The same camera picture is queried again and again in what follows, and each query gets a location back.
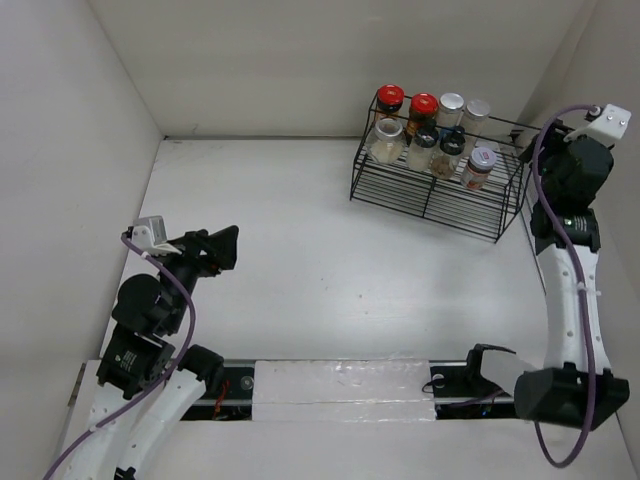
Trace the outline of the foil lid spice bottle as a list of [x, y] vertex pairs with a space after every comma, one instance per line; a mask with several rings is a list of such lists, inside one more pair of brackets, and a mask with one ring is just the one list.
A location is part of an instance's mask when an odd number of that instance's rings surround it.
[[485, 121], [491, 113], [491, 106], [484, 100], [469, 100], [460, 117], [459, 126], [464, 129], [466, 135], [480, 135]]

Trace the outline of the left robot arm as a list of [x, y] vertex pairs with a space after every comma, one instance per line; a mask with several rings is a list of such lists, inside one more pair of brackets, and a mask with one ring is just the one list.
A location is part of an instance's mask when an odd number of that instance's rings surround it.
[[495, 197], [436, 193], [381, 173], [347, 196], [366, 160], [352, 140], [169, 139], [124, 240], [148, 272], [124, 276], [98, 383], [137, 404], [171, 371], [201, 396], [223, 354], [352, 361], [454, 354], [474, 340], [542, 349], [543, 280], [530, 236], [495, 232]]

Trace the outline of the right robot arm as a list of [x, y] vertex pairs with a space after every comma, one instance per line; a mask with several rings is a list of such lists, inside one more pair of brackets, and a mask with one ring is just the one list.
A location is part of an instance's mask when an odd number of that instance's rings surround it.
[[542, 190], [530, 230], [545, 285], [543, 366], [477, 344], [462, 369], [468, 390], [480, 397], [505, 392], [521, 419], [595, 430], [629, 399], [629, 383], [614, 376], [599, 338], [595, 282], [601, 242], [590, 205], [613, 165], [609, 147], [586, 135], [546, 142], [533, 165]]

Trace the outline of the glass jar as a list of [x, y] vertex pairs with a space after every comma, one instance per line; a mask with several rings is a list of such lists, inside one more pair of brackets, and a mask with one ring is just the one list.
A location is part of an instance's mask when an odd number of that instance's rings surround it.
[[394, 163], [405, 147], [402, 124], [391, 117], [379, 119], [369, 133], [365, 146], [373, 161], [383, 165]]

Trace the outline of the black cap spice shaker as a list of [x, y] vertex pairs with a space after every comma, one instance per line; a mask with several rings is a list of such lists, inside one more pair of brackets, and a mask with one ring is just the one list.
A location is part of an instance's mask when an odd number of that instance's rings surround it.
[[448, 131], [434, 152], [430, 172], [439, 179], [450, 179], [456, 172], [466, 146], [465, 132], [460, 126]]

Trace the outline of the black cap seasoning bottle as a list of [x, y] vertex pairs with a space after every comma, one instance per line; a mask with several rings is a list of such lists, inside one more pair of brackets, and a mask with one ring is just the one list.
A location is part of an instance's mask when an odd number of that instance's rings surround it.
[[439, 132], [433, 127], [421, 127], [413, 136], [406, 156], [406, 164], [413, 171], [426, 171], [439, 140]]

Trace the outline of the white lid paste jar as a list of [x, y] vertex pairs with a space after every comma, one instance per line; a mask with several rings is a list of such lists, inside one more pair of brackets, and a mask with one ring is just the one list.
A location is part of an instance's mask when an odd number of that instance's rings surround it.
[[476, 147], [471, 152], [460, 181], [469, 190], [480, 190], [497, 163], [497, 155], [487, 147]]

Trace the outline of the silver lid spice bottle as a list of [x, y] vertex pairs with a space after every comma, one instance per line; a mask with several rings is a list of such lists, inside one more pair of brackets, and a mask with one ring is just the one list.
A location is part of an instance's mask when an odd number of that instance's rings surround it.
[[453, 92], [447, 92], [438, 100], [438, 111], [435, 117], [439, 128], [452, 129], [458, 124], [465, 105], [464, 98]]

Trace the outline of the red lid sauce jar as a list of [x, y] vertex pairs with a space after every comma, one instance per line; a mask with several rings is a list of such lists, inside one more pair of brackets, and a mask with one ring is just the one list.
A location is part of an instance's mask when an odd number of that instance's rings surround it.
[[376, 108], [374, 121], [384, 118], [397, 119], [404, 102], [404, 90], [395, 84], [386, 84], [376, 92]]
[[418, 93], [411, 98], [409, 105], [409, 117], [406, 124], [406, 133], [413, 137], [424, 123], [433, 119], [438, 111], [439, 104], [435, 96], [429, 93]]

